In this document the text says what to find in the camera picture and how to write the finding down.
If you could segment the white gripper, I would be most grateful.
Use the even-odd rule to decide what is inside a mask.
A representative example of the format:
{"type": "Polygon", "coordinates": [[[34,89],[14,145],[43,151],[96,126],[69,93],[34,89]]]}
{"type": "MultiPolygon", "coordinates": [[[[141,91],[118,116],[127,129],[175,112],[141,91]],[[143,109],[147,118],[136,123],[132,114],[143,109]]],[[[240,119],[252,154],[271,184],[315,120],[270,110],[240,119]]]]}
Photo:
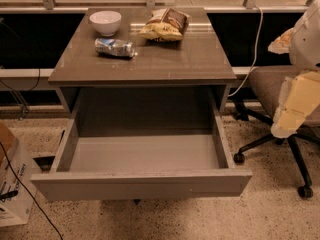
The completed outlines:
{"type": "MultiPolygon", "coordinates": [[[[268,46],[275,54],[289,52],[293,29],[278,36],[268,46]]],[[[286,77],[281,85],[278,107],[273,116],[271,133],[276,138],[295,134],[306,118],[320,105],[320,73],[305,71],[294,78],[286,77]]]]}

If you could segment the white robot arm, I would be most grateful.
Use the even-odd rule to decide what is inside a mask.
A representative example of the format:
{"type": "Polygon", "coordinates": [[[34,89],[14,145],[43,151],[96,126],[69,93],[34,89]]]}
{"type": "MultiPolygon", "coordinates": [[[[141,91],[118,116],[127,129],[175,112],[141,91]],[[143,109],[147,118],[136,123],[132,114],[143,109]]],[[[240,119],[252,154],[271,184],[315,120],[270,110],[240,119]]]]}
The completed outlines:
{"type": "Polygon", "coordinates": [[[295,78],[285,78],[273,116],[271,133],[287,138],[320,104],[320,0],[314,0],[294,27],[277,37],[268,50],[288,53],[291,64],[301,69],[295,78]]]}

